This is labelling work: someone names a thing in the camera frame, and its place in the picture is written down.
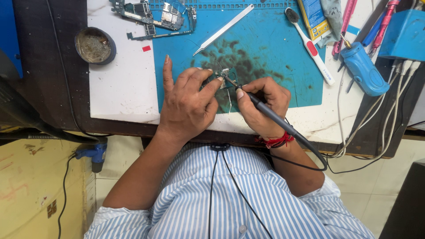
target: striped shirt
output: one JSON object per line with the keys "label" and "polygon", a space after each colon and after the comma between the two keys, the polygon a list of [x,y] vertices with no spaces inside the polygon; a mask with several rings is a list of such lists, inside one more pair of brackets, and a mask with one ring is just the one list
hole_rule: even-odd
{"label": "striped shirt", "polygon": [[[101,207],[85,239],[207,238],[212,170],[217,152],[189,143],[166,171],[150,210]],[[224,152],[230,171],[273,238],[373,238],[343,205],[336,184],[295,197],[267,159],[249,148]],[[268,238],[237,190],[218,154],[214,174],[211,238]]]}

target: tiled floor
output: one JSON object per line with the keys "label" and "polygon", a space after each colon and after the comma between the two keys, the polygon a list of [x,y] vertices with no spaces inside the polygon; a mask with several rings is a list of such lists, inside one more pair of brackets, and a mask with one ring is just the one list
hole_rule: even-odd
{"label": "tiled floor", "polygon": [[[103,170],[96,175],[97,208],[142,150],[140,138],[109,137]],[[316,156],[308,154],[321,166]],[[378,238],[410,165],[422,158],[425,158],[425,142],[404,139],[392,159],[378,160],[355,172],[333,174],[327,170],[325,173],[339,186],[344,205]],[[329,160],[334,172],[359,168],[367,163],[351,156]]]}

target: white desk surface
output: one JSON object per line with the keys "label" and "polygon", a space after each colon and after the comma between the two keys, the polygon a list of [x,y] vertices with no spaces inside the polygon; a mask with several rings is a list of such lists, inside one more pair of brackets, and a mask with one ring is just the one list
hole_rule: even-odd
{"label": "white desk surface", "polygon": [[[139,2],[139,0],[126,1],[126,3]],[[342,0],[342,13],[344,13],[346,3],[347,0]],[[358,0],[350,25],[361,29],[376,4],[371,0]],[[133,32],[135,37],[144,35],[143,26],[136,25],[134,21],[121,19],[118,14],[111,11],[111,8],[112,4],[107,0],[87,0],[88,26],[97,27],[108,33],[115,41],[117,48],[117,55],[111,63],[90,65],[89,67],[91,117],[158,124],[159,112],[153,50],[142,51],[144,46],[150,46],[153,49],[152,40],[128,40],[127,32]],[[352,42],[355,35],[347,33],[346,39]],[[342,140],[338,123],[337,97],[343,70],[337,72],[340,62],[333,60],[332,48],[333,43],[326,47],[325,64],[335,78],[336,84],[330,87],[323,82],[321,105],[290,108],[286,117],[294,128],[307,139],[339,144]],[[356,83],[347,94],[346,89],[350,81],[348,73],[345,73],[340,101],[341,118],[346,137],[353,127],[364,94]],[[240,113],[217,114],[214,123],[208,129],[244,134],[254,133]]]}

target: shirt sleeve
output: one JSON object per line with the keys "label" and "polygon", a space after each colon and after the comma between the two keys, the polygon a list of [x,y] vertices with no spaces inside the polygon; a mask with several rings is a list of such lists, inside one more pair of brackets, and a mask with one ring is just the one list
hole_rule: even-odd
{"label": "shirt sleeve", "polygon": [[372,232],[347,210],[340,196],[337,185],[325,174],[321,188],[299,198],[334,238],[374,238]]}
{"label": "shirt sleeve", "polygon": [[148,210],[100,207],[84,239],[144,239],[151,228]]}

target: finger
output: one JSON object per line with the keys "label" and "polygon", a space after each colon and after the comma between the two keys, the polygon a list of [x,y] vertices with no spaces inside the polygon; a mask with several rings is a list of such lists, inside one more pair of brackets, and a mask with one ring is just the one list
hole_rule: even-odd
{"label": "finger", "polygon": [[211,98],[214,97],[214,94],[217,92],[218,88],[223,84],[223,78],[219,77],[210,81],[204,88],[199,92],[199,100],[203,104],[207,104]]}
{"label": "finger", "polygon": [[280,116],[285,115],[291,93],[278,85],[273,78],[264,77],[254,80],[245,85],[243,89],[250,92],[257,92],[259,90],[263,91],[264,98],[267,100],[270,108]]}
{"label": "finger", "polygon": [[184,87],[192,92],[199,92],[202,82],[212,75],[212,71],[212,69],[208,69],[193,73]]}
{"label": "finger", "polygon": [[178,77],[177,77],[177,80],[176,80],[176,84],[175,84],[175,86],[178,88],[178,89],[181,89],[181,88],[183,88],[185,85],[186,85],[186,83],[187,83],[187,81],[188,81],[188,79],[189,79],[189,77],[191,76],[191,75],[193,75],[195,72],[198,72],[198,71],[200,71],[200,70],[202,70],[202,68],[201,67],[191,67],[191,68],[187,68],[186,70],[184,70]]}
{"label": "finger", "polygon": [[263,91],[265,95],[270,95],[272,98],[282,93],[281,88],[271,77],[256,79],[242,87],[244,91],[254,94],[257,91]]}
{"label": "finger", "polygon": [[248,126],[253,122],[261,121],[264,115],[255,108],[248,94],[241,89],[236,90],[236,98],[238,99],[238,107]]}
{"label": "finger", "polygon": [[170,92],[174,87],[174,81],[173,81],[173,62],[171,58],[166,55],[165,61],[164,61],[164,67],[162,68],[162,84],[164,85],[164,93],[167,94]]}
{"label": "finger", "polygon": [[217,114],[217,110],[218,110],[217,99],[215,97],[212,97],[210,101],[208,102],[208,105],[205,107],[205,117],[206,117],[206,121],[208,122],[208,126],[210,126],[214,122],[215,115]]}

